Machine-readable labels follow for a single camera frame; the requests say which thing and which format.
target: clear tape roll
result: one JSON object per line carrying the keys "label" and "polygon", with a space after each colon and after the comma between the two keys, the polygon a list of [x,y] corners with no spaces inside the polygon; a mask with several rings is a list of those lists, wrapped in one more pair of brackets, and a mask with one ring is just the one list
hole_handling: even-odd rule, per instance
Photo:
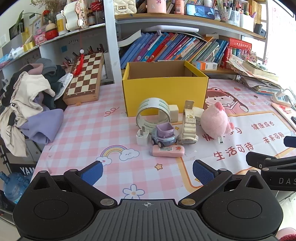
{"label": "clear tape roll", "polygon": [[[156,108],[162,110],[164,113],[166,113],[167,117],[163,121],[158,123],[149,122],[141,116],[141,112],[149,108]],[[159,98],[148,98],[146,100],[143,100],[137,112],[136,122],[137,126],[140,129],[142,128],[142,126],[144,126],[145,129],[148,130],[149,133],[151,133],[151,131],[156,127],[156,125],[170,122],[170,109],[168,107],[168,104],[164,100]]]}

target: chessboard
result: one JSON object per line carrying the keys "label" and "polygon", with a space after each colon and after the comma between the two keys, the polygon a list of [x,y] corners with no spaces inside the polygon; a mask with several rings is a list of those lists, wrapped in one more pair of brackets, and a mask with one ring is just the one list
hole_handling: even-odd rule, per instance
{"label": "chessboard", "polygon": [[[79,63],[80,57],[74,62],[73,73]],[[84,56],[81,73],[78,76],[73,76],[73,79],[64,93],[63,100],[67,105],[99,99],[99,87],[103,64],[103,53],[94,53]]]}

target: clothes pile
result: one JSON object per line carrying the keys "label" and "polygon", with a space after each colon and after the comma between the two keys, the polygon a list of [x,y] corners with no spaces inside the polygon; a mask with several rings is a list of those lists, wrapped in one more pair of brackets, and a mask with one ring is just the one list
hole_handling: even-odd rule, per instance
{"label": "clothes pile", "polygon": [[62,95],[73,75],[40,58],[14,73],[0,107],[0,135],[14,156],[27,156],[26,135],[40,144],[52,142],[67,105]]}

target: white shelf post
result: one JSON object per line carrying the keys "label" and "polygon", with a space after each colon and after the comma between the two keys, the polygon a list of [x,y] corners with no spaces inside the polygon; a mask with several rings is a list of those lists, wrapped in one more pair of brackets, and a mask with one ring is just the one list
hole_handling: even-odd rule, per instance
{"label": "white shelf post", "polygon": [[114,17],[113,0],[104,1],[106,35],[114,83],[121,83],[122,75],[118,54],[118,44]]}

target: red flower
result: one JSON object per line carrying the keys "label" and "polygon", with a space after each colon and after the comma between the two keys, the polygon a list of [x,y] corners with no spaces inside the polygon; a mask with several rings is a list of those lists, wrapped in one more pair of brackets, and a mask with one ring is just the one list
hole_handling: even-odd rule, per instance
{"label": "red flower", "polygon": [[45,15],[47,15],[47,14],[49,14],[49,13],[50,13],[49,10],[44,10],[44,11],[43,11],[43,16],[45,16]]}

